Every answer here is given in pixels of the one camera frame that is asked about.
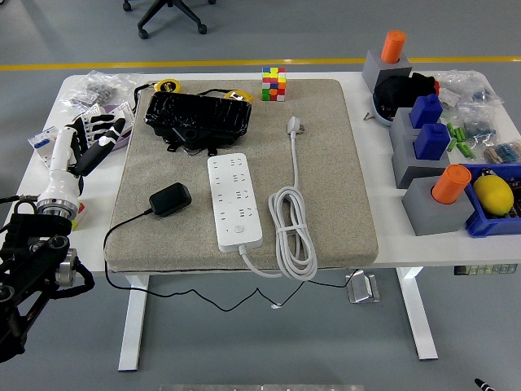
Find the rubik's cube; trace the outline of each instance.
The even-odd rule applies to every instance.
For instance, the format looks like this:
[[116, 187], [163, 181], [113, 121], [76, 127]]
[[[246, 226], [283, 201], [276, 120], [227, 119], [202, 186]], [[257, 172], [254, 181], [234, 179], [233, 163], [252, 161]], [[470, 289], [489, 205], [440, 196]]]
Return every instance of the rubik's cube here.
[[286, 98], [286, 69], [262, 68], [262, 100], [284, 102]]

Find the blue bin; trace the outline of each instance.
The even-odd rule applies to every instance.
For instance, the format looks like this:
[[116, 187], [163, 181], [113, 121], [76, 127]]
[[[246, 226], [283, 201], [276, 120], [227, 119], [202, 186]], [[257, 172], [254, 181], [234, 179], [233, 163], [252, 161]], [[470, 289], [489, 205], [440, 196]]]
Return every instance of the blue bin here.
[[487, 218], [474, 192], [472, 184], [479, 177], [482, 169], [491, 169], [497, 176], [508, 180], [521, 178], [521, 165], [465, 165], [472, 174], [471, 183], [465, 193], [474, 206], [474, 213], [466, 220], [466, 231], [473, 238], [484, 238], [490, 235], [521, 234], [521, 217]]

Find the orange cylinder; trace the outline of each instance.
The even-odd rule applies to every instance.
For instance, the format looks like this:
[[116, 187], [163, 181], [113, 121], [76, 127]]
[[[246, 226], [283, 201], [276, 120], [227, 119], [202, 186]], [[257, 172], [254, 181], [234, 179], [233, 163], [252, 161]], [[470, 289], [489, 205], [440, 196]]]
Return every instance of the orange cylinder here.
[[401, 50], [404, 48], [407, 35], [400, 30], [391, 30], [387, 33], [383, 44], [382, 55], [380, 58], [384, 63], [396, 64], [400, 61]]
[[462, 165], [450, 165], [431, 190], [432, 198], [441, 204], [454, 203], [472, 179], [471, 172]]

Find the white table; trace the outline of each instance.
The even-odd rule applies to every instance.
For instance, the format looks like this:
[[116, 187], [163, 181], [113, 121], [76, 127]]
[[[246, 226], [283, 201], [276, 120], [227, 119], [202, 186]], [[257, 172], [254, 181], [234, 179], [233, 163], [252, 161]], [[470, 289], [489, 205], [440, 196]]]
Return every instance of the white table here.
[[[172, 77], [182, 80], [237, 80], [259, 79], [259, 73], [195, 73], [195, 74], [151, 74], [150, 80]], [[68, 90], [80, 76], [67, 78], [59, 96]], [[360, 72], [309, 72], [289, 73], [288, 98], [291, 98], [291, 79], [325, 78], [340, 82], [348, 108], [349, 119], [357, 145], [358, 154], [367, 195], [369, 197], [374, 227], [378, 237], [379, 255], [372, 267], [396, 268], [409, 315], [418, 356], [420, 359], [437, 358], [419, 294], [415, 276], [424, 266], [485, 265], [498, 263], [518, 263], [519, 250], [512, 241], [513, 235], [491, 236], [472, 239], [465, 229], [458, 232], [415, 236], [407, 214], [401, 204], [405, 190], [396, 189], [392, 172], [392, 146], [387, 128], [376, 120], [364, 121], [370, 112], [371, 95], [361, 78]], [[45, 125], [60, 128], [71, 118], [59, 103], [51, 109]], [[497, 108], [497, 125], [504, 140], [519, 136], [512, 120], [503, 107]], [[449, 154], [452, 163], [463, 162], [459, 152]], [[82, 263], [96, 275], [104, 272], [103, 238], [109, 229], [112, 210], [120, 183], [125, 150], [113, 152], [102, 164], [85, 178], [85, 190], [81, 200], [87, 207], [87, 214], [81, 222], [81, 229], [70, 235], [71, 245], [76, 248]], [[33, 154], [20, 184], [17, 194], [39, 194], [45, 189], [48, 171], [40, 158]], [[135, 287], [146, 288], [148, 275], [127, 275]], [[146, 295], [132, 291], [123, 346], [120, 356], [120, 371], [132, 371], [138, 367], [139, 344], [142, 334]]]

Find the gray floor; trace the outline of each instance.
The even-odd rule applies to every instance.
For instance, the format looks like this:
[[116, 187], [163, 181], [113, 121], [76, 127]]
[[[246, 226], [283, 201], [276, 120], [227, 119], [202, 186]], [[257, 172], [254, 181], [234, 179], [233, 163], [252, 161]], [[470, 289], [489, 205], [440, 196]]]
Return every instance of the gray floor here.
[[[408, 33], [409, 57], [521, 54], [519, 3], [356, 0], [190, 0], [208, 25], [200, 36], [177, 10], [162, 10], [138, 38], [150, 2], [6, 0], [0, 6], [0, 65], [205, 59], [363, 58], [389, 29]], [[474, 69], [505, 100], [521, 129], [521, 64], [415, 64], [415, 70]], [[15, 194], [62, 80], [91, 69], [0, 72], [0, 197]], [[115, 72], [114, 69], [97, 69]], [[361, 70], [299, 65], [288, 72]], [[125, 72], [258, 72], [259, 66], [136, 68]], [[7, 213], [0, 207], [0, 220]], [[1, 390], [157, 390], [161, 384], [363, 384], [367, 390], [519, 389], [521, 342], [515, 275], [418, 277], [440, 358], [419, 362], [393, 270], [375, 271], [383, 300], [355, 306], [344, 290], [305, 284], [280, 310], [256, 296], [225, 314], [197, 297], [148, 301], [140, 369], [116, 371], [128, 294], [97, 279], [81, 297], [50, 303], [29, 333], [27, 353], [0, 364]], [[317, 280], [342, 283], [342, 270]], [[161, 292], [197, 288], [232, 305], [255, 286], [280, 301], [294, 284], [251, 274], [160, 276]]]

